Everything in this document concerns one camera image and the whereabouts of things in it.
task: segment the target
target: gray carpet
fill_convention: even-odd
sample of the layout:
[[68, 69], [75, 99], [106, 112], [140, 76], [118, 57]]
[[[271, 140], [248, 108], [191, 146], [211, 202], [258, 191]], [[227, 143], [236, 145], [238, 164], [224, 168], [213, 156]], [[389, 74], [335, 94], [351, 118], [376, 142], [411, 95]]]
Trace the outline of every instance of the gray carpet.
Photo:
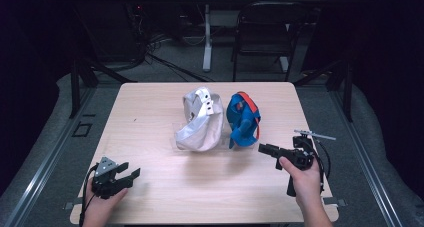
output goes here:
[[[304, 46], [298, 49], [291, 81], [302, 77], [299, 69], [305, 49]], [[212, 70], [209, 73], [204, 73], [201, 67], [203, 45], [190, 46], [166, 41], [162, 42], [160, 48], [153, 54], [214, 81], [231, 80], [231, 46], [225, 38], [214, 39]], [[251, 67], [261, 66], [268, 70], [273, 68], [275, 71], [280, 68], [272, 61], [267, 62], [265, 59], [258, 61]], [[108, 66], [115, 68], [119, 65], [115, 63]], [[252, 74], [253, 69], [249, 69], [249, 66], [241, 68], [241, 71], [246, 71], [244, 76], [240, 75], [242, 80], [254, 78], [258, 81], [273, 81], [279, 78], [273, 79], [275, 75], [271, 78], [256, 72]], [[152, 62], [149, 58], [142, 65], [119, 73], [139, 82], [194, 81], [191, 77], [186, 77], [185, 80], [170, 68]], [[48, 181], [42, 186], [40, 194], [34, 197], [36, 201], [28, 207], [28, 214], [22, 217], [20, 223], [23, 226], [72, 226], [69, 222], [70, 210], [64, 210], [63, 205], [72, 201], [79, 192], [85, 171], [89, 167], [119, 89], [119, 84], [109, 76], [102, 73], [97, 73], [97, 76], [100, 80], [98, 88], [90, 90], [81, 85], [85, 96], [90, 98], [87, 97], [78, 118], [73, 122], [68, 120], [71, 113], [70, 78], [65, 76], [58, 81], [61, 95], [54, 112], [20, 172], [0, 198], [0, 225], [4, 226], [10, 220], [9, 217], [13, 216], [15, 207], [19, 205], [25, 189], [37, 174], [38, 168], [42, 166], [45, 156], [58, 142], [63, 142], [63, 151], [58, 155], [54, 170], [48, 174]], [[298, 87], [297, 91], [310, 129], [337, 138], [336, 141], [322, 140], [332, 163], [329, 178], [331, 190], [337, 198], [344, 199], [348, 203], [348, 206], [339, 208], [340, 217], [335, 226], [388, 226], [385, 215], [376, 201], [374, 190], [361, 168], [344, 117], [338, 112], [340, 106], [335, 99], [339, 98], [339, 94], [327, 92], [323, 86], [324, 81], [325, 76], [308, 86]], [[352, 116], [354, 122], [349, 125], [352, 125], [360, 135], [401, 223], [403, 226], [424, 226], [424, 213], [420, 207], [423, 202], [409, 190], [386, 160], [378, 121], [366, 98], [357, 88], [353, 90]], [[78, 123], [91, 125], [86, 137], [72, 137]], [[72, 129], [68, 133], [68, 138], [61, 142], [60, 135], [69, 126]]]

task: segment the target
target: person's left hand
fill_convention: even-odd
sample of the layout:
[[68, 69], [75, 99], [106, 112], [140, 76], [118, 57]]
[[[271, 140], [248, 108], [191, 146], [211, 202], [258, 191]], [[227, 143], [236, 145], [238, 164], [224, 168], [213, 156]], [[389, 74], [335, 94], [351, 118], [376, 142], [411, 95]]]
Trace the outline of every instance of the person's left hand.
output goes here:
[[[91, 190], [92, 188], [92, 178], [88, 180], [87, 189], [86, 189], [86, 197], [85, 203], [88, 204], [90, 202], [91, 197], [93, 197], [94, 193]], [[128, 189], [124, 188], [116, 195], [111, 196], [109, 199], [101, 199], [97, 196], [94, 196], [91, 200], [88, 208], [85, 211], [85, 219], [84, 219], [84, 227], [88, 226], [105, 226], [107, 220], [112, 214], [113, 208], [124, 198], [127, 194]]]

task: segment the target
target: chair seat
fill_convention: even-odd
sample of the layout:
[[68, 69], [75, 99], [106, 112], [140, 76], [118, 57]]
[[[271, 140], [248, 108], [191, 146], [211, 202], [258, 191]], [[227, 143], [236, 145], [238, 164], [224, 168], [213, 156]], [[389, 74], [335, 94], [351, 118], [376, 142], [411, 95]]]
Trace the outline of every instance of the chair seat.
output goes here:
[[285, 26], [244, 25], [239, 31], [241, 55], [286, 56], [292, 51]]

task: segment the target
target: white bag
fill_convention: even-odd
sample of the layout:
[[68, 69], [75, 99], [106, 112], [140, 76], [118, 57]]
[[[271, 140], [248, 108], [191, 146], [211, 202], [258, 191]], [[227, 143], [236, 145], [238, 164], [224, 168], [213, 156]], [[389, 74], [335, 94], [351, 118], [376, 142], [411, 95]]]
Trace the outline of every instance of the white bag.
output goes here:
[[175, 133], [182, 150], [207, 151], [221, 138], [224, 111], [221, 98], [206, 87], [200, 87], [183, 98], [187, 125]]

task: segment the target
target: hand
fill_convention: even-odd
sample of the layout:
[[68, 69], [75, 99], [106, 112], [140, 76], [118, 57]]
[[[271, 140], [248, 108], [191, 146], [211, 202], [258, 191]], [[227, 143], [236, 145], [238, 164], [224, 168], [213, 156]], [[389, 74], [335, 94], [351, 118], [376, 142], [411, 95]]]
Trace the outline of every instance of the hand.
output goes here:
[[279, 159], [281, 166], [292, 176], [296, 202], [302, 210], [305, 226], [332, 226], [321, 202], [321, 181], [317, 160], [311, 168], [300, 170], [285, 157]]
[[[88, 204], [94, 193], [91, 191], [92, 178], [88, 180], [85, 203]], [[124, 198], [128, 189], [124, 188], [116, 195], [111, 196], [109, 199], [101, 199], [94, 196], [85, 212], [84, 227], [105, 226], [113, 208]]]

